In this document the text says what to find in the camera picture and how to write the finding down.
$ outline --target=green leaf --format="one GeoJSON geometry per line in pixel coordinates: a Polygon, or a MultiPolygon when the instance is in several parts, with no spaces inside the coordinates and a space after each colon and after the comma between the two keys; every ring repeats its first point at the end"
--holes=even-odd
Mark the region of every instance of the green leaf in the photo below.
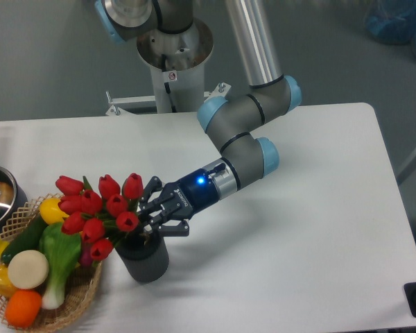
{"type": "Polygon", "coordinates": [[[83,176],[83,188],[84,189],[92,189],[91,184],[88,182],[88,179],[86,178],[86,176],[83,176]]]}

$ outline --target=wicker basket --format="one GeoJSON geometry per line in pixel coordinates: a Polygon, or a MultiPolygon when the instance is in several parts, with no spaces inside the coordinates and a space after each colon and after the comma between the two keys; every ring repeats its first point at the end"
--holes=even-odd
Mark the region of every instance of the wicker basket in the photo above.
{"type": "MultiPolygon", "coordinates": [[[[59,198],[61,195],[48,194],[45,197],[39,197],[36,200],[32,200],[31,202],[26,203],[24,207],[19,208],[12,214],[11,219],[6,222],[0,237],[6,241],[13,240],[38,213],[40,203],[46,198],[53,197],[59,198]]],[[[33,325],[25,330],[18,329],[8,324],[4,318],[8,300],[3,296],[0,296],[1,322],[10,329],[21,332],[55,332],[68,326],[78,319],[91,304],[96,293],[98,281],[100,280],[101,271],[102,263],[96,268],[77,268],[67,281],[65,298],[62,306],[54,310],[41,309],[33,325]]]]}

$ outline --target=zucchini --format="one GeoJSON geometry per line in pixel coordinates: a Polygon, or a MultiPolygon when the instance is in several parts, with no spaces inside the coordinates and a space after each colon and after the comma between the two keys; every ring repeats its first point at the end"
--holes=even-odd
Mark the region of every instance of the zucchini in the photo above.
{"type": "Polygon", "coordinates": [[[38,214],[26,228],[20,232],[2,252],[0,261],[9,264],[13,257],[25,250],[37,250],[43,231],[48,224],[38,214]]]}

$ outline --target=silver metal pole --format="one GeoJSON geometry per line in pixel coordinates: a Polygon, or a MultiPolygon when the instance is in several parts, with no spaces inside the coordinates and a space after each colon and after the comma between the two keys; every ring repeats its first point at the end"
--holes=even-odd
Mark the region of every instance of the silver metal pole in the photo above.
{"type": "Polygon", "coordinates": [[[282,76],[261,0],[227,0],[236,41],[251,86],[282,76]]]}

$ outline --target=red tulip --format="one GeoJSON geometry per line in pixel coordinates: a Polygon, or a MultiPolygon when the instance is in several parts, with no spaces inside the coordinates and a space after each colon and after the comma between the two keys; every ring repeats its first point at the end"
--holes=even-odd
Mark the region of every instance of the red tulip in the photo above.
{"type": "Polygon", "coordinates": [[[113,194],[120,194],[120,185],[110,175],[105,175],[98,181],[98,190],[102,198],[108,200],[113,194]]]}
{"type": "Polygon", "coordinates": [[[65,196],[77,196],[83,190],[83,182],[66,176],[60,176],[55,185],[65,196]]]}
{"type": "Polygon", "coordinates": [[[62,225],[62,231],[65,234],[75,234],[83,230],[85,220],[83,219],[80,212],[75,212],[64,220],[62,225]]]}
{"type": "Polygon", "coordinates": [[[103,222],[97,218],[89,219],[83,227],[82,239],[85,243],[94,243],[105,236],[103,222]]]}
{"type": "Polygon", "coordinates": [[[113,217],[117,217],[128,210],[128,202],[120,194],[113,194],[106,202],[106,210],[113,217]]]}
{"type": "Polygon", "coordinates": [[[138,199],[144,192],[144,185],[141,181],[141,176],[136,173],[131,173],[126,178],[125,184],[123,184],[123,195],[127,199],[138,199]]]}
{"type": "Polygon", "coordinates": [[[63,196],[60,198],[58,207],[68,215],[79,212],[82,209],[82,197],[81,196],[63,196]]]}
{"type": "Polygon", "coordinates": [[[102,198],[91,189],[87,189],[82,195],[82,212],[94,215],[103,208],[102,198]]]}
{"type": "Polygon", "coordinates": [[[116,224],[120,231],[130,232],[139,225],[139,218],[133,212],[123,212],[117,216],[116,224]]]}
{"type": "Polygon", "coordinates": [[[114,246],[106,238],[99,239],[91,247],[91,258],[94,260],[104,260],[110,255],[114,246]]]}

